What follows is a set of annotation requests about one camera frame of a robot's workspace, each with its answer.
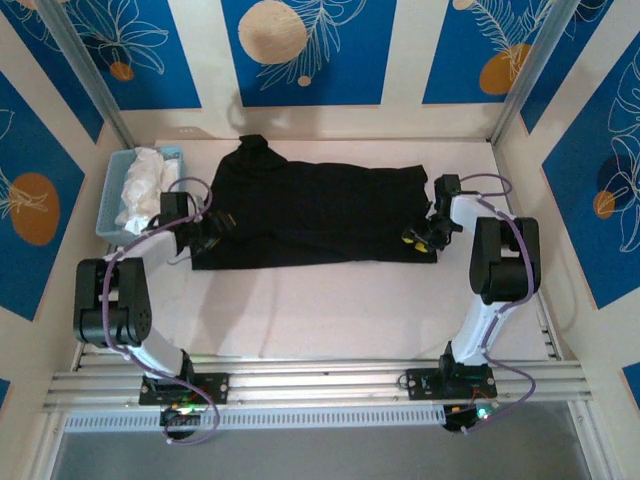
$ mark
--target beige circle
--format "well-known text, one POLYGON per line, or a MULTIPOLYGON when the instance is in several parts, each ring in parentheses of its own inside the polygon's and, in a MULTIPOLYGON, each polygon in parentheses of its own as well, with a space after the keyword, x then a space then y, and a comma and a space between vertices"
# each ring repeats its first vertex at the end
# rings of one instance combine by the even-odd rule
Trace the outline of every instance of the beige circle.
POLYGON ((466 10, 475 3, 475 0, 453 0, 452 3, 456 10, 466 10))
MULTIPOLYGON (((16 0, 23 7, 27 7, 29 10, 35 10, 36 6, 33 4, 33 0, 16 0)), ((58 3, 67 3, 69 0, 58 0, 58 3)))
POLYGON ((240 19, 238 36, 247 55, 264 65, 288 62, 307 45, 302 19, 277 0, 263 0, 251 7, 240 19))
POLYGON ((311 77, 308 77, 306 75, 301 76, 298 79, 298 85, 300 85, 301 87, 308 87, 309 85, 311 85, 311 77))

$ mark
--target metal bracket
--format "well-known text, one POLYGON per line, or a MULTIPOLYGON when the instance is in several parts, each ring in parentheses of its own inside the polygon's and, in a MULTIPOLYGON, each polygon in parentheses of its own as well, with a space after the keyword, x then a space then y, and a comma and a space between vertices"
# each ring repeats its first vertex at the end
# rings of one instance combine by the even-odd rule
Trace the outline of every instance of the metal bracket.
MULTIPOLYGON (((158 391, 154 389, 153 380, 142 377, 139 405, 172 405, 174 403, 190 405, 206 405, 207 401, 200 395, 192 394, 190 390, 178 388, 176 390, 158 391)), ((228 373, 196 373, 191 382, 196 387, 208 393, 215 404, 226 405, 229 392, 228 373)))
POLYGON ((496 381, 489 367, 466 368, 474 371, 459 377, 453 376, 448 381, 443 380, 439 368, 407 370, 409 400, 474 400, 498 396, 496 381))

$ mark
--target orange circle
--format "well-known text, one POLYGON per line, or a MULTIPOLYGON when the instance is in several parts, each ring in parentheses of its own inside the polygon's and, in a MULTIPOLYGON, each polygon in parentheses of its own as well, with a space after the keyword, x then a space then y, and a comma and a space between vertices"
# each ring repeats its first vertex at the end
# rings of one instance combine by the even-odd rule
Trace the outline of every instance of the orange circle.
POLYGON ((606 220, 616 209, 616 199, 613 197, 613 193, 606 190, 598 192, 596 198, 593 199, 593 211, 596 215, 603 220, 606 220))
POLYGON ((489 60, 480 73, 482 91, 488 95, 509 93, 530 49, 531 45, 521 43, 489 60))
POLYGON ((113 62, 109 67, 109 73, 121 82, 133 80, 133 69, 126 63, 113 62))
POLYGON ((301 76, 298 79, 298 85, 300 85, 301 87, 308 87, 309 85, 311 85, 311 77, 307 75, 301 76))
POLYGON ((27 243, 42 247, 56 234, 60 201, 53 183, 40 173, 24 173, 11 185, 11 223, 27 243))

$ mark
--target aluminum rail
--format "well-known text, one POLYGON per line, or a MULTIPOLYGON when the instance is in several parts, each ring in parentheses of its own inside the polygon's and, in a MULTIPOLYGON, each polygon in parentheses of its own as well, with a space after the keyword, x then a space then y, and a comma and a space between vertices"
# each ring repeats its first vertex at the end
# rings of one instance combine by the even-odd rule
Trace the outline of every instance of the aluminum rail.
MULTIPOLYGON (((434 368, 435 361, 248 361, 196 355, 197 372, 231 375, 224 408, 304 408, 397 406, 419 403, 464 404, 449 401, 409 401, 398 378, 408 368, 434 368)), ((85 354, 74 372, 53 376, 45 400, 46 412, 157 410, 140 407, 141 373, 117 355, 85 354)), ((531 401, 591 400, 579 362, 509 362, 533 375, 538 383, 531 401)), ((500 403, 517 400, 529 389, 526 379, 494 368, 500 403)))

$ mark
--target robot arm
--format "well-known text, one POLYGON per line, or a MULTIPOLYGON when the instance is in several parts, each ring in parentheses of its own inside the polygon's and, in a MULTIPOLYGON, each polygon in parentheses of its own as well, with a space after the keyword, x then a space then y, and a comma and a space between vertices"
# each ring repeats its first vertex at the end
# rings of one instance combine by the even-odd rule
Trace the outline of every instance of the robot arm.
POLYGON ((407 370, 409 398, 439 400, 474 398, 479 392, 487 398, 497 395, 493 372, 487 365, 487 352, 513 308, 507 305, 527 298, 528 259, 533 272, 533 292, 540 286, 540 246, 538 223, 533 218, 498 215, 490 204, 481 203, 477 192, 464 192, 457 175, 444 175, 435 181, 435 213, 423 232, 412 232, 427 250, 443 250, 452 232, 473 235, 469 283, 474 293, 471 308, 460 331, 440 357, 438 368, 407 370), (526 254, 512 225, 522 237, 526 254))
MULTIPOLYGON (((423 393, 429 391, 425 395, 432 395, 432 386, 437 384, 442 387, 440 390, 448 392, 447 396, 440 398, 470 398, 469 392, 476 385, 492 378, 483 348, 491 346, 508 313, 499 316, 485 347, 483 343, 498 311, 506 303, 521 300, 527 295, 526 269, 522 252, 509 225, 468 196, 470 192, 463 192, 457 175, 438 178, 435 190, 435 213, 427 219, 424 231, 412 230, 405 232, 403 237, 405 241, 420 242, 421 248, 428 251, 443 250, 450 243, 453 232, 472 233, 474 243, 469 280, 475 297, 464 325, 441 357, 440 368, 437 372, 423 375, 430 379, 423 382, 423 393), (452 382, 460 388, 450 388, 452 382)), ((161 217, 172 219, 186 216, 185 194, 167 193, 163 197, 161 217)), ((216 215, 218 221, 213 223, 218 227, 215 232, 201 232, 196 226, 185 224, 178 231, 162 232, 141 242, 118 262, 111 278, 109 317, 111 336, 116 344, 127 345, 145 365, 190 383, 195 381, 197 375, 193 373, 189 356, 171 345, 151 326, 146 277, 174 258, 185 245, 191 245, 192 249, 194 245, 209 245, 221 232, 233 228, 223 214, 216 212, 214 217, 216 215)), ((538 224, 531 218, 516 218, 514 221, 525 240, 535 273, 534 288, 537 290, 540 284, 538 224)), ((81 342, 101 348, 107 346, 100 307, 108 260, 110 257, 83 260, 78 265, 76 278, 76 337, 81 342)), ((154 391, 169 388, 162 379, 153 378, 151 374, 144 381, 154 391)), ((495 388, 488 389, 487 394, 495 396, 495 388)), ((423 399, 436 398, 429 396, 423 399)))

